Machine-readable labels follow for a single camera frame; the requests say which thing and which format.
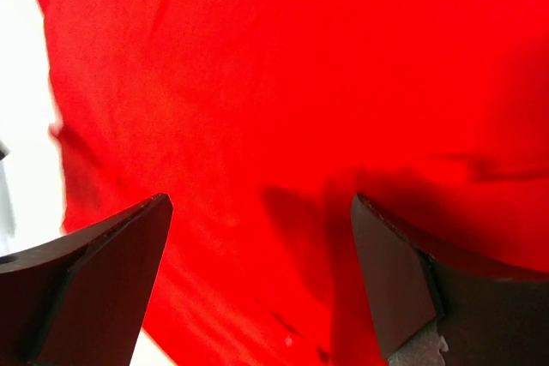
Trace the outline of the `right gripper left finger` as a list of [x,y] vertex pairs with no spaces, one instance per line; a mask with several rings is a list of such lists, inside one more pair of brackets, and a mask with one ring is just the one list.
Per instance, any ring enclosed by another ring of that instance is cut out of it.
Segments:
[[154,195],[1,258],[3,365],[128,365],[172,219]]

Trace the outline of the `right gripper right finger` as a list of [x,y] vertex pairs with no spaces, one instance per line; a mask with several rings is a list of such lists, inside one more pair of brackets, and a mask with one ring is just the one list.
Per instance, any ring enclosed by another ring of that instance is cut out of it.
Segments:
[[362,195],[351,220],[387,364],[547,364],[546,273],[447,243]]

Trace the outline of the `red t shirt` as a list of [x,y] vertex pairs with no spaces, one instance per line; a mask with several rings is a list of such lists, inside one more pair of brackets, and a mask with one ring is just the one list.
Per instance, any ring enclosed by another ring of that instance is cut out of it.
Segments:
[[174,213],[144,322],[180,365],[378,365],[358,192],[548,268],[548,0],[38,0],[64,226]]

